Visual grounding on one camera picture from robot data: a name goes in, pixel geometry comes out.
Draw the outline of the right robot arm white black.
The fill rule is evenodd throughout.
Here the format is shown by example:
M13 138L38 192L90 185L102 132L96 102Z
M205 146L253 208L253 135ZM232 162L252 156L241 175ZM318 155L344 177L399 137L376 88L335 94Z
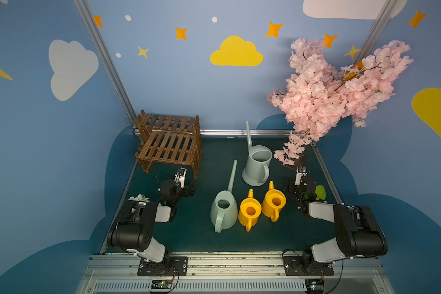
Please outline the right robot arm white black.
M325 189L310 176L285 180L284 189L295 196L296 206L305 216L334 224L335 237L308 247L302 254L303 265L373 258L388 252L387 239L370 207L326 202Z

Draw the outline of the left circuit board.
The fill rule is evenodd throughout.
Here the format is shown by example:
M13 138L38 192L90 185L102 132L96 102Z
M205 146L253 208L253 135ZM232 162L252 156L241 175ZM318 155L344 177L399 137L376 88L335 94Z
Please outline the left circuit board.
M174 286L174 282L171 280L152 280L150 290L171 291Z

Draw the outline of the white flower potted plant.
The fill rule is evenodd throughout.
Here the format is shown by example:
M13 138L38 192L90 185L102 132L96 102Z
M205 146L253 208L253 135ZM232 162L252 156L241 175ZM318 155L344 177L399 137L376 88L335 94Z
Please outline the white flower potted plant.
M147 203L147 202L149 202L149 198L145 197L142 194L138 194L137 197L129 197L129 201L136 201L136 202L145 202L145 203Z

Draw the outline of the circuit board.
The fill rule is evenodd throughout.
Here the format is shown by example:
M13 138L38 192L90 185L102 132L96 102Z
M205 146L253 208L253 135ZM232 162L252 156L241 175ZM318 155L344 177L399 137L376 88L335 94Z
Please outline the circuit board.
M152 280L150 290L171 291L174 286L174 282L171 280Z
M323 294L325 290L324 282L317 279L306 279L306 294Z

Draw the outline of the brown wooden slatted shelf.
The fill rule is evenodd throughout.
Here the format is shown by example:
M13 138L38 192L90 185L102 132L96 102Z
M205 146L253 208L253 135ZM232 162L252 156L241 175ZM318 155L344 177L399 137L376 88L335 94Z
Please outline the brown wooden slatted shelf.
M153 164L176 164L192 169L198 178L203 156L199 117L153 115L140 112L135 120L141 145L135 154L146 173Z

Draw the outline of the right circuit board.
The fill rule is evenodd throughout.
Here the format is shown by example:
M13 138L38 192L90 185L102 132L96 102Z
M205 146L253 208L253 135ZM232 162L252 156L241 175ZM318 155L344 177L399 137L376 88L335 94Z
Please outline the right circuit board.
M324 282L317 279L306 279L306 294L323 294L325 290Z

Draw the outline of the aluminium back rail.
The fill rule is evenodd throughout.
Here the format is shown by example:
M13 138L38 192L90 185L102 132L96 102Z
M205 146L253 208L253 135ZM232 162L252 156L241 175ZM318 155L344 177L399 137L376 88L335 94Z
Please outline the aluminium back rail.
M191 134L187 131L165 131L160 129L152 129L147 133L149 136L152 132L169 132L179 134ZM247 130L245 129L201 129L200 135L202 137L246 137ZM290 130L273 130L273 129L251 129L251 137L288 137L291 133Z

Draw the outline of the green round object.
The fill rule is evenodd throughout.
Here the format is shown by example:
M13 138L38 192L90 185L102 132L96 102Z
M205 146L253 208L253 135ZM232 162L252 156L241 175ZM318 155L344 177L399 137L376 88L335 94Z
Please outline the green round object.
M316 195L315 200L317 200L317 201L325 201L327 193L326 193L326 190L325 190L324 186L322 186L322 185L316 186L315 195Z

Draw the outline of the large pale blue watering can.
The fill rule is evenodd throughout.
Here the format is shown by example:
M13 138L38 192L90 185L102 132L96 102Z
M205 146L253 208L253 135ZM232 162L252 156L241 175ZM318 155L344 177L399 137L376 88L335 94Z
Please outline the large pale blue watering can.
M246 122L248 157L242 171L242 178L250 186L262 186L270 175L269 164L273 157L271 149L263 145L253 145L249 122Z

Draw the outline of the mint green watering can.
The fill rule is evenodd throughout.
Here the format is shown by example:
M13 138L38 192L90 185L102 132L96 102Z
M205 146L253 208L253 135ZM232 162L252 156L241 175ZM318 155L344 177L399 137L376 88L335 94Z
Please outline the mint green watering can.
M220 191L211 206L210 218L216 233L233 227L238 219L238 206L232 194L237 162L236 159L233 162L227 190Z

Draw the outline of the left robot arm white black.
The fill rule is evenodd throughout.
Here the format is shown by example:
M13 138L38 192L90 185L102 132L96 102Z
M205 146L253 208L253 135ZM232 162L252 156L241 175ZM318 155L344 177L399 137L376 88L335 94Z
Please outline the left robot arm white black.
M194 194L194 184L182 185L165 180L159 188L159 200L126 200L107 235L110 247L121 249L151 263L166 263L167 248L154 237L156 223L171 222L181 197Z

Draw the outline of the yellow watering can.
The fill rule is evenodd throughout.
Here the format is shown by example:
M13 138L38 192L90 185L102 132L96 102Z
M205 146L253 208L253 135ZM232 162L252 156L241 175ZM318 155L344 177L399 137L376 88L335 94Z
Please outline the yellow watering can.
M261 213L261 203L254 198L254 191L250 189L247 198L240 204L238 220L246 228L246 231L250 232L253 226L257 224Z
M268 191L262 202L262 213L276 222L279 219L279 213L284 208L287 199L283 192L274 188L274 182L270 181Z

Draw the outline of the aluminium front rail frame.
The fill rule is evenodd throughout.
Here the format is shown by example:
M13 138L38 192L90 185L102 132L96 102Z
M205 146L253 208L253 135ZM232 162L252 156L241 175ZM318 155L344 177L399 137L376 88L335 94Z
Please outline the aluminium front rail frame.
M332 264L334 276L287 276L285 256L294 252L175 252L188 258L186 276L137 276L140 259L130 254L91 256L79 294L305 294L306 279L324 282L325 294L392 294L379 259ZM171 280L171 291L150 290L152 280Z

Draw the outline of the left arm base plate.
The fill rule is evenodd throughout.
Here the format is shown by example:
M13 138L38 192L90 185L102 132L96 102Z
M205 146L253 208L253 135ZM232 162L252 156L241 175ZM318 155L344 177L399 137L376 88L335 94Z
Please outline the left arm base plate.
M186 276L188 258L180 256L168 256L160 263L147 262L142 259L138 266L137 276Z

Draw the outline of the pink cherry blossom tree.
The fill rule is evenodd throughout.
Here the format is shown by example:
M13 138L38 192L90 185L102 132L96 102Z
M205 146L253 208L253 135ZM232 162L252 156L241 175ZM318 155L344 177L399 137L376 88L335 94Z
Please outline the pink cherry blossom tree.
M376 49L356 64L337 69L327 62L324 40L298 39L291 44L294 73L284 90L267 101L293 125L289 140L274 152L284 165L294 165L311 143L318 142L346 117L365 127L367 116L392 97L393 83L412 63L410 45L400 40Z

